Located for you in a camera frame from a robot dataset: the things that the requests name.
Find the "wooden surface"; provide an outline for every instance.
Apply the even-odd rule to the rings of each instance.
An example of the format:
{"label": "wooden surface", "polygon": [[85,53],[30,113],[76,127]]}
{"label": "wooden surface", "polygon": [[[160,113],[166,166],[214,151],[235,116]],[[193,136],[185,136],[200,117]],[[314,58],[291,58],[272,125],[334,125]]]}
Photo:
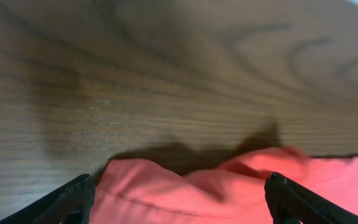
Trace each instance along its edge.
{"label": "wooden surface", "polygon": [[116,154],[183,174],[270,143],[358,154],[357,7],[0,0],[0,219]]}

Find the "red fabric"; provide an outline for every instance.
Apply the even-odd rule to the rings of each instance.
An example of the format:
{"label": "red fabric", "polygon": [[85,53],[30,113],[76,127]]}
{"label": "red fabric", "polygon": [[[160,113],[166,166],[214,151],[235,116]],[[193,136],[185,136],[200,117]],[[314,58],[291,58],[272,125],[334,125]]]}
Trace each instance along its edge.
{"label": "red fabric", "polygon": [[310,159],[284,147],[184,177],[143,159],[113,160],[96,188],[90,224],[272,223],[264,198],[272,171],[358,215],[358,157]]}

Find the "dark wood grain pattern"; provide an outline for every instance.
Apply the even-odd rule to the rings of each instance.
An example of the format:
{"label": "dark wood grain pattern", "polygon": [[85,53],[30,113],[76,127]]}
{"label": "dark wood grain pattern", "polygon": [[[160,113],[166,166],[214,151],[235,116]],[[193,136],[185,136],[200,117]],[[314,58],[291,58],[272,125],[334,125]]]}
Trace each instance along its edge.
{"label": "dark wood grain pattern", "polygon": [[357,7],[0,0],[0,219],[111,156],[184,174],[278,142],[358,154]]}

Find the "red cloth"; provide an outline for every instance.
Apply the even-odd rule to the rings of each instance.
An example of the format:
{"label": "red cloth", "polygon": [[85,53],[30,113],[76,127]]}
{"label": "red cloth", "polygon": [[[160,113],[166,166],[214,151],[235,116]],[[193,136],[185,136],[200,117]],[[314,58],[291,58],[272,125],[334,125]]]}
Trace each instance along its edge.
{"label": "red cloth", "polygon": [[90,224],[272,223],[264,198],[272,171],[358,215],[358,157],[310,159],[284,147],[184,177],[143,159],[113,160],[96,188]]}

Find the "wood grain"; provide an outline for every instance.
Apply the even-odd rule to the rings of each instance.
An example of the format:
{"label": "wood grain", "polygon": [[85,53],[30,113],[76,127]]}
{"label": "wood grain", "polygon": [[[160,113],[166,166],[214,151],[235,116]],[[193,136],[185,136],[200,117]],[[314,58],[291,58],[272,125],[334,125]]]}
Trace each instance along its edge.
{"label": "wood grain", "polygon": [[0,0],[0,219],[117,154],[184,174],[278,142],[358,154],[357,7]]}

